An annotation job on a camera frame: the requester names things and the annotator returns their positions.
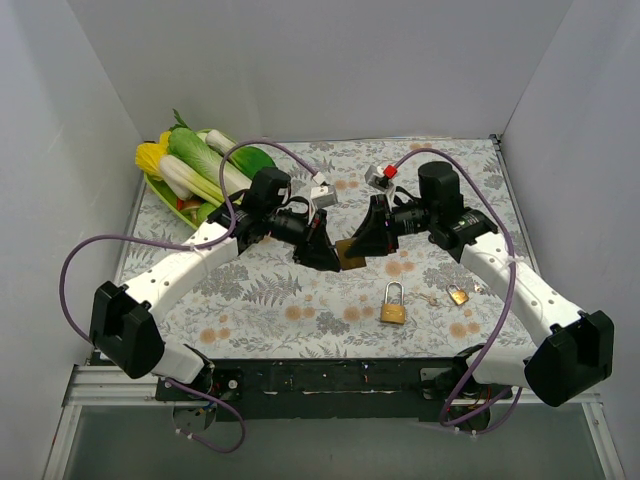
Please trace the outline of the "large brass padlock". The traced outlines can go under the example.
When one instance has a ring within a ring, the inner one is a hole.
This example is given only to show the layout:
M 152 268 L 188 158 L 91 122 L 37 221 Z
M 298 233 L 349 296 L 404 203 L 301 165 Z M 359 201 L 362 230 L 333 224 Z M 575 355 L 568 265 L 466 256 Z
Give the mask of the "large brass padlock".
M 448 285 L 446 287 L 446 291 L 455 305 L 460 306 L 469 301 L 469 295 L 467 292 L 455 284 Z

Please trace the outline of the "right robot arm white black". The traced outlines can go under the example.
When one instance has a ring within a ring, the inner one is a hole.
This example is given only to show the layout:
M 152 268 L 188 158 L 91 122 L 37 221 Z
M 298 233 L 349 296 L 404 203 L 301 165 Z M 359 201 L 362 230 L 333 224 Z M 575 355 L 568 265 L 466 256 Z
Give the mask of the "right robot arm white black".
M 349 258 L 386 256 L 403 235 L 426 232 L 431 243 L 478 276 L 528 332 L 535 348 L 510 353 L 490 344 L 458 354 L 454 389 L 475 397 L 489 384 L 524 387 L 557 407 L 612 373 L 614 324 L 602 311 L 585 312 L 508 251 L 505 235 L 479 210 L 464 204 L 451 164 L 431 161 L 418 169 L 418 196 L 392 202 L 399 187 L 394 166 L 372 166 L 367 184 L 377 189 L 356 230 Z

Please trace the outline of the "long shackle brass padlock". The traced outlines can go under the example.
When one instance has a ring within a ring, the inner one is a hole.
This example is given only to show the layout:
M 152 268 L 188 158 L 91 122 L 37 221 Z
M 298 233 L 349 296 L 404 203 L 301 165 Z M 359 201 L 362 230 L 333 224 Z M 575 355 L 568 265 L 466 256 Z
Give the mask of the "long shackle brass padlock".
M 380 321 L 391 325 L 406 323 L 406 308 L 404 305 L 404 286 L 398 281 L 386 284 L 380 311 Z

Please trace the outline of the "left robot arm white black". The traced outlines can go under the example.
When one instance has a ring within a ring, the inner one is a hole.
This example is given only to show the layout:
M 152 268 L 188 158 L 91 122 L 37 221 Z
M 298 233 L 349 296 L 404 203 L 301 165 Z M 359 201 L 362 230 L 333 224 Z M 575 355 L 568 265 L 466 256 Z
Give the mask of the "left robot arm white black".
M 130 378 L 169 377 L 193 400 L 213 386 L 206 357 L 186 345 L 164 340 L 157 323 L 214 269 L 239 257 L 265 236 L 294 248 L 296 263 L 319 271 L 339 271 L 340 261 L 326 232 L 326 209 L 336 204 L 334 186 L 315 176 L 304 213 L 289 208 L 291 178 L 264 167 L 251 186 L 236 193 L 239 204 L 222 205 L 200 225 L 180 251 L 117 286 L 106 282 L 94 296 L 89 338 Z

